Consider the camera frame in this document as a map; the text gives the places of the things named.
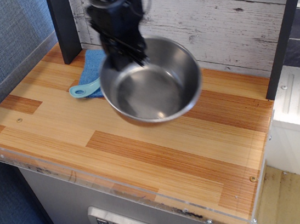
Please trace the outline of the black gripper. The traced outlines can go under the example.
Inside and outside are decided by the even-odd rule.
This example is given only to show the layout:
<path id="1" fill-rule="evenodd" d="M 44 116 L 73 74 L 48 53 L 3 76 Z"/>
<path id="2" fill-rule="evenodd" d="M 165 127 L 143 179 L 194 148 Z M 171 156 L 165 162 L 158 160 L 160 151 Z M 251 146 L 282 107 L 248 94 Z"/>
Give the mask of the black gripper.
<path id="1" fill-rule="evenodd" d="M 148 65 L 146 43 L 139 32 L 144 12 L 141 0 L 89 0 L 87 13 L 94 30 L 110 39 L 102 39 L 102 47 L 117 71 L 136 62 Z"/>

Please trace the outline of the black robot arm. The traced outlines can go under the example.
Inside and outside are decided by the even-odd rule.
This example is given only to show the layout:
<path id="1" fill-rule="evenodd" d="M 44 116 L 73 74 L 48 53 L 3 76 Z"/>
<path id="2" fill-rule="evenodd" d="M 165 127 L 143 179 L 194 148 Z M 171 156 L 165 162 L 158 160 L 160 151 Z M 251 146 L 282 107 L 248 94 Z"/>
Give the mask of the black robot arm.
<path id="1" fill-rule="evenodd" d="M 145 14 L 142 0 L 89 0 L 87 14 L 98 32 L 104 52 L 117 71 L 131 62 L 149 62 L 146 43 L 139 31 Z"/>

